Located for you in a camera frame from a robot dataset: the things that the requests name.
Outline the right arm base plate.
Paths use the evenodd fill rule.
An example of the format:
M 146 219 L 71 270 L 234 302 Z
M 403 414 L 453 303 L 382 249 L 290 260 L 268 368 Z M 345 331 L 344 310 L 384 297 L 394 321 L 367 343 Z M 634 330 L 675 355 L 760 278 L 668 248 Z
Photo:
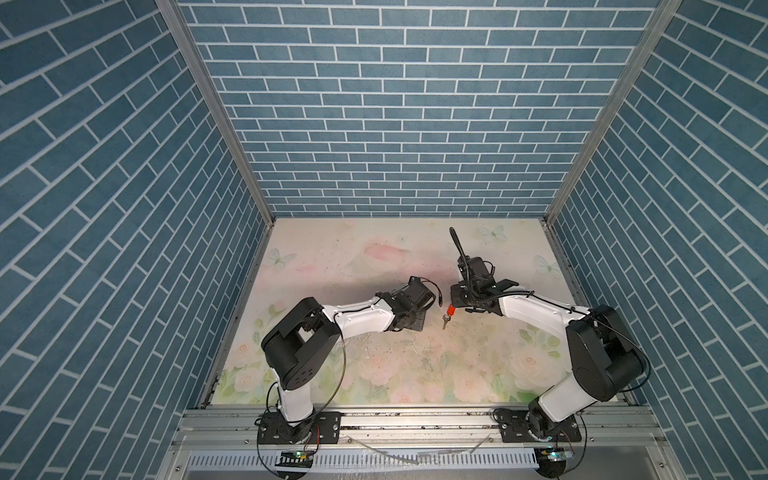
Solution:
M 527 410 L 496 408 L 491 413 L 504 443 L 550 443 L 582 440 L 582 432 L 574 416 L 554 422 L 546 415 Z

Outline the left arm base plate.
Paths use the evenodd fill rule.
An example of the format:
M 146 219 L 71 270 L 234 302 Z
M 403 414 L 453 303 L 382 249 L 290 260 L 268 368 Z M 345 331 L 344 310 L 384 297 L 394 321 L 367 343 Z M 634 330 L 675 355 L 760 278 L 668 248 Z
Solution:
M 258 442 L 264 445 L 337 444 L 342 415 L 324 411 L 309 420 L 288 422 L 280 412 L 265 412 L 259 421 Z

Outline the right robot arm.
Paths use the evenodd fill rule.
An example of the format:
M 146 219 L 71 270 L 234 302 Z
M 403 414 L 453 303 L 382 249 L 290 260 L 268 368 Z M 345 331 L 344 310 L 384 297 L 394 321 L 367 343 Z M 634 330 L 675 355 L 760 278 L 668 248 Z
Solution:
M 650 373 L 650 360 L 615 309 L 561 304 L 512 280 L 498 281 L 480 257 L 461 253 L 457 267 L 461 280 L 451 286 L 453 307 L 524 321 L 567 347 L 570 373 L 529 403 L 532 438 L 550 440 L 574 414 L 612 399 Z

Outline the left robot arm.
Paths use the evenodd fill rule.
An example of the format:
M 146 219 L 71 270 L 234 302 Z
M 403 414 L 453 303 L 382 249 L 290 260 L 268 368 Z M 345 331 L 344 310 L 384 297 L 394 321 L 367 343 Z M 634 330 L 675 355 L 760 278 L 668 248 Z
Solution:
M 362 302 L 323 305 L 313 297 L 299 301 L 261 340 L 276 377 L 282 419 L 295 427 L 316 416 L 309 383 L 338 342 L 371 333 L 421 331 L 427 311 L 442 303 L 440 288 L 417 276 Z

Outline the key with red tag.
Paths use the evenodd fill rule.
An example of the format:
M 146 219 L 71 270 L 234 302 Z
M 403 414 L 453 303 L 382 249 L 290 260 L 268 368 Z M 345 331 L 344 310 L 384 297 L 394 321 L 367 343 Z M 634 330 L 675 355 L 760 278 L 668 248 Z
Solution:
M 443 322 L 442 329 L 443 330 L 445 330 L 447 328 L 447 326 L 449 325 L 449 323 L 453 319 L 453 317 L 455 315 L 455 312 L 456 312 L 456 308 L 452 304 L 450 304 L 447 307 L 446 312 L 442 316 L 442 322 Z

